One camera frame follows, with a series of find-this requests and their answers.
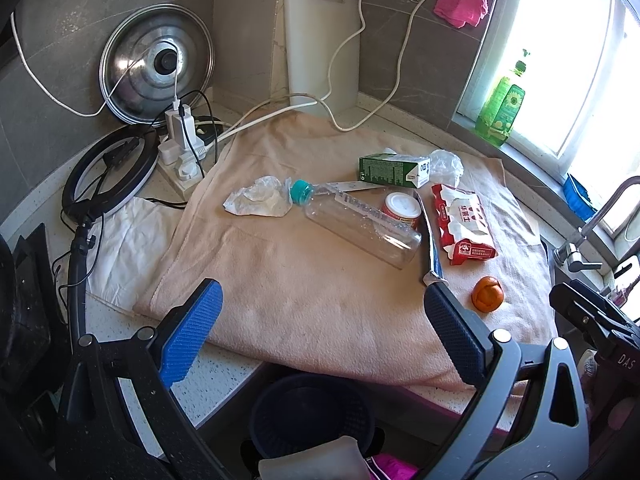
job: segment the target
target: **red snack package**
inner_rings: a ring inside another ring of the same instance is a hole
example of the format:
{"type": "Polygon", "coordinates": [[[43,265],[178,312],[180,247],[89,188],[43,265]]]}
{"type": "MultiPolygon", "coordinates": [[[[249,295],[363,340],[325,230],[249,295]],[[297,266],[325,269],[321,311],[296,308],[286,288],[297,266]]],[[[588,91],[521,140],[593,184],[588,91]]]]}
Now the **red snack package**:
{"type": "Polygon", "coordinates": [[[498,255],[478,195],[444,184],[431,190],[436,198],[440,241],[451,265],[498,255]]]}

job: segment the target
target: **faucet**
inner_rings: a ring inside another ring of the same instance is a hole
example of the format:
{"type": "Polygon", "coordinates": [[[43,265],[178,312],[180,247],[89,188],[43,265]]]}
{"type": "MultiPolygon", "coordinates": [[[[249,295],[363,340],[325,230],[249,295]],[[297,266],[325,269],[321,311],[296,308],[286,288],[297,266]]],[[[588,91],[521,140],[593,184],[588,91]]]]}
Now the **faucet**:
{"type": "Polygon", "coordinates": [[[617,190],[611,195],[607,203],[602,206],[598,212],[593,215],[583,227],[578,227],[562,244],[554,251],[554,260],[558,267],[562,267],[567,262],[569,272],[580,272],[581,270],[594,269],[598,270],[602,267],[601,262],[585,262],[578,248],[586,241],[587,235],[593,231],[593,228],[600,223],[605,215],[611,211],[616,205],[622,194],[628,187],[634,184],[640,184],[640,175],[635,175],[626,179],[617,190]]]}

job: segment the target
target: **white cutting board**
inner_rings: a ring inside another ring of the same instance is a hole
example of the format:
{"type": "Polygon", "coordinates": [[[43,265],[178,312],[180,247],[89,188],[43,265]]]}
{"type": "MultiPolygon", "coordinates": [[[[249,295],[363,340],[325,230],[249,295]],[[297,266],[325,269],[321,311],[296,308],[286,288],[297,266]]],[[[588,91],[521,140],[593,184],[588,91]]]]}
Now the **white cutting board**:
{"type": "MultiPolygon", "coordinates": [[[[360,28],[358,0],[284,0],[289,91],[323,97],[329,91],[327,69],[338,46],[360,28]]],[[[347,43],[332,69],[333,92],[326,100],[334,114],[352,108],[358,99],[360,37],[347,43]]],[[[290,98],[291,104],[308,102],[290,98]]],[[[321,105],[300,108],[327,117],[321,105]]]]}

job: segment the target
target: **kitchen counter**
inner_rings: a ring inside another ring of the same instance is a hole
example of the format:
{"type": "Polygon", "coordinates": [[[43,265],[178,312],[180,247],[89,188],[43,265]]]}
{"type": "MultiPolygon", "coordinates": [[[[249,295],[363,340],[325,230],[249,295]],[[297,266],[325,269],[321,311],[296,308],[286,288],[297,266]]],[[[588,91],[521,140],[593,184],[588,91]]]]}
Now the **kitchen counter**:
{"type": "MultiPolygon", "coordinates": [[[[214,113],[223,121],[233,122],[238,114],[222,106],[213,105],[214,113]]],[[[366,114],[362,108],[352,108],[338,115],[338,122],[343,125],[353,124],[366,114]]],[[[424,137],[419,137],[390,121],[375,116],[366,123],[366,127],[388,132],[413,140],[436,149],[424,137]]],[[[14,247],[19,235],[28,235],[38,224],[44,222],[47,227],[49,254],[51,259],[68,250],[72,240],[72,233],[60,221],[60,203],[62,186],[71,168],[82,155],[80,153],[62,168],[59,168],[44,183],[40,184],[21,203],[16,211],[2,225],[2,234],[9,238],[10,247],[14,247]]],[[[138,194],[147,197],[154,196],[165,200],[177,201],[179,197],[164,178],[155,171],[149,181],[138,194]]],[[[523,206],[523,210],[534,224],[538,224],[540,232],[546,240],[556,243],[561,237],[549,225],[545,224],[533,211],[523,206]]],[[[140,327],[156,325],[158,322],[142,316],[131,317],[101,303],[88,296],[86,302],[86,323],[88,332],[93,333],[98,340],[117,340],[129,338],[140,327]]],[[[256,372],[261,362],[225,351],[213,345],[206,344],[201,349],[185,380],[172,386],[178,402],[194,426],[203,425],[221,406],[256,372]]],[[[121,380],[124,396],[129,405],[132,419],[138,428],[146,449],[156,456],[162,450],[155,440],[142,409],[133,391],[130,381],[121,380]]],[[[409,386],[408,394],[424,402],[434,409],[458,416],[473,396],[473,391],[446,392],[429,386],[409,386]]],[[[508,431],[513,423],[518,409],[518,401],[508,402],[498,429],[508,431]]]]}

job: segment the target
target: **green dish soap bottle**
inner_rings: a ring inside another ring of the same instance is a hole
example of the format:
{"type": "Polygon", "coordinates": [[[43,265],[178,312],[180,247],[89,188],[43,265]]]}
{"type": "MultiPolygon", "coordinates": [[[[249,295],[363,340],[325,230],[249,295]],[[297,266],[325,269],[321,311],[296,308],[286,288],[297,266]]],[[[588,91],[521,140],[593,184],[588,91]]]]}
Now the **green dish soap bottle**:
{"type": "MultiPolygon", "coordinates": [[[[530,52],[524,49],[522,53],[525,58],[530,55],[530,52]]],[[[516,67],[510,71],[511,74],[500,79],[480,110],[476,120],[476,134],[494,146],[502,146],[511,134],[513,121],[524,100],[525,91],[520,86],[520,79],[526,69],[527,65],[522,60],[518,61],[516,67]]]]}

